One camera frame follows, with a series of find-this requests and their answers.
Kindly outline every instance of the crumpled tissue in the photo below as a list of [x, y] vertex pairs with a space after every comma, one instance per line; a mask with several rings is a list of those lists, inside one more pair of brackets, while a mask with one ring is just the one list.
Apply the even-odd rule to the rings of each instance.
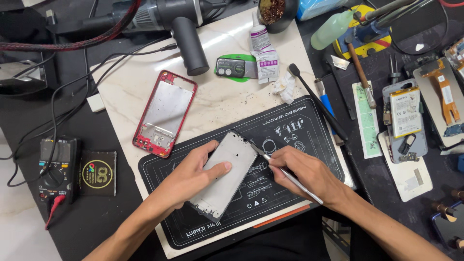
[[272, 91], [272, 93], [280, 94], [280, 98], [282, 98], [284, 102], [291, 104], [293, 102], [293, 89], [294, 88], [295, 88], [295, 77], [293, 77], [287, 71], [287, 73], [282, 78], [275, 81], [274, 90]]

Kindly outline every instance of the hand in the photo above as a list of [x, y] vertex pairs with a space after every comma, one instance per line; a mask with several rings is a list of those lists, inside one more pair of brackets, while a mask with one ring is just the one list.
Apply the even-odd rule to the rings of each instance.
[[295, 173], [301, 184], [324, 201], [326, 207], [335, 210], [340, 203], [343, 204], [344, 196], [342, 194], [349, 187], [339, 181], [318, 158], [291, 146], [275, 151], [271, 157], [269, 166], [274, 172], [274, 180], [278, 184], [299, 196], [315, 202], [313, 198], [299, 189], [277, 168], [286, 166]]
[[215, 150], [218, 145], [217, 141], [212, 140], [190, 151], [147, 200], [153, 196], [152, 198], [156, 197], [154, 203], [159, 204], [162, 199], [167, 208], [180, 209], [185, 201], [198, 194], [214, 179], [229, 172], [232, 168], [230, 162], [218, 163], [209, 170], [203, 170], [203, 166], [208, 161], [208, 153]]

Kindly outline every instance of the multimeter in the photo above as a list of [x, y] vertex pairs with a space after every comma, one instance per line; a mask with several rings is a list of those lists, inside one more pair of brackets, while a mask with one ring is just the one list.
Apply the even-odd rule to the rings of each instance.
[[[78, 171], [80, 160], [81, 141], [78, 138], [60, 136], [55, 143], [55, 151], [52, 163], [47, 171], [39, 179], [39, 199], [48, 203], [58, 195], [65, 196], [65, 202], [71, 204], [78, 189]], [[53, 140], [44, 138], [40, 142], [39, 172], [46, 169]]]

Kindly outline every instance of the braided red-black cable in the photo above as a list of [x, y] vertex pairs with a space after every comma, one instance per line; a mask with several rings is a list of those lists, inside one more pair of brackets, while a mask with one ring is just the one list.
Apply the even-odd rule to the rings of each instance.
[[0, 42], [0, 51], [22, 51], [22, 52], [63, 52], [84, 49], [92, 46], [99, 45], [103, 42], [109, 41], [120, 34], [126, 28], [135, 16], [139, 9], [141, 0], [132, 0], [127, 12], [123, 18], [107, 32], [85, 41], [80, 41], [70, 44], [56, 44], [56, 45], [34, 45], [34, 44], [21, 44], [21, 43], [4, 43]]

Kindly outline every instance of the green squeeze bottle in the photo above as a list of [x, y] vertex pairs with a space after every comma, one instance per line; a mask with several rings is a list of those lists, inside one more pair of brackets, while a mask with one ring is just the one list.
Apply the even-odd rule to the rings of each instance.
[[344, 11], [332, 15], [311, 37], [311, 45], [316, 50], [322, 50], [342, 36], [348, 30], [348, 24], [353, 19], [353, 11]]

